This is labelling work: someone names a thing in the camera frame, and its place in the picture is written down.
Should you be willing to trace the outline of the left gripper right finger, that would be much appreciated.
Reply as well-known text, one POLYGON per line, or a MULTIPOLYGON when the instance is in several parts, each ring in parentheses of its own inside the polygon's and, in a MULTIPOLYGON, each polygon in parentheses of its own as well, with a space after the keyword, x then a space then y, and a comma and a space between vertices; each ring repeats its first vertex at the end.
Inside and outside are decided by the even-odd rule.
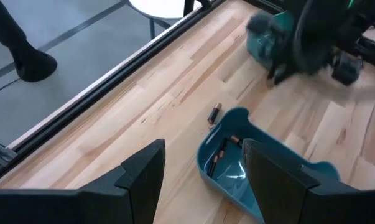
POLYGON ((246 177, 266 223, 348 223, 358 190, 329 162, 311 163, 286 147, 242 144, 246 177))

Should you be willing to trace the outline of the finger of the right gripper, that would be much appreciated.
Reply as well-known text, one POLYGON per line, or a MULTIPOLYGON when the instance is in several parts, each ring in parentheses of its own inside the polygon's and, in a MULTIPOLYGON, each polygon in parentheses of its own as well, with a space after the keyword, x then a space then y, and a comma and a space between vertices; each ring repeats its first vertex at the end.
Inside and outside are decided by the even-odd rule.
POLYGON ((249 19, 246 30, 250 42, 269 40, 274 42, 287 41, 287 14, 269 14, 257 12, 249 19))
POLYGON ((277 86, 299 72, 291 46, 278 47, 272 53, 272 64, 267 74, 267 86, 277 86))

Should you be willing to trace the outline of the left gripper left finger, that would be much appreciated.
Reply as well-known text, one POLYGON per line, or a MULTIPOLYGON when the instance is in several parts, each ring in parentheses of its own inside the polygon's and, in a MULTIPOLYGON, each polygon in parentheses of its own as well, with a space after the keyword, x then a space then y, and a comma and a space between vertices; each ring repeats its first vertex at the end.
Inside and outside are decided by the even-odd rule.
POLYGON ((156 139, 81 188, 82 223, 152 223, 165 169, 165 140, 156 139))

